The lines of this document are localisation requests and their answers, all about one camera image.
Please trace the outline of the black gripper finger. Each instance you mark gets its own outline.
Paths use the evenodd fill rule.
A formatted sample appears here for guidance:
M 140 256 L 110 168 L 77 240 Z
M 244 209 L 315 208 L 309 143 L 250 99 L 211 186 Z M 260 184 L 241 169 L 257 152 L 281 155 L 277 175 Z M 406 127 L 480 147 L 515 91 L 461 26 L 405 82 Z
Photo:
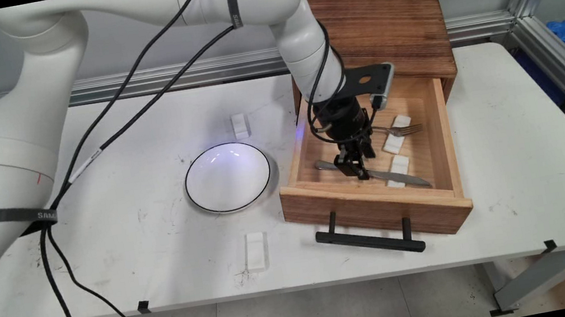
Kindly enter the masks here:
M 359 145 L 360 145 L 360 149 L 361 149 L 361 154 L 364 158 L 366 158 L 368 160 L 375 159 L 376 152 L 374 151 L 373 144 L 372 144 L 372 138 L 370 136 L 361 137 L 359 139 Z
M 359 151 L 341 151 L 335 157 L 334 165 L 345 176 L 356 177 L 359 180 L 371 178 L 365 167 L 363 156 Z

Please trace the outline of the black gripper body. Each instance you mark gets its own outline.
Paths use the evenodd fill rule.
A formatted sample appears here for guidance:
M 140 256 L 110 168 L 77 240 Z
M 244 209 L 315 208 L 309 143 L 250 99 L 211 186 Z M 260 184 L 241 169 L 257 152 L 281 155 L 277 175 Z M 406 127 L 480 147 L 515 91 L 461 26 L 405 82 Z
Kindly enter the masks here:
M 333 99 L 311 105 L 316 138 L 341 148 L 362 146 L 372 142 L 372 119 L 361 108 L 356 97 Z

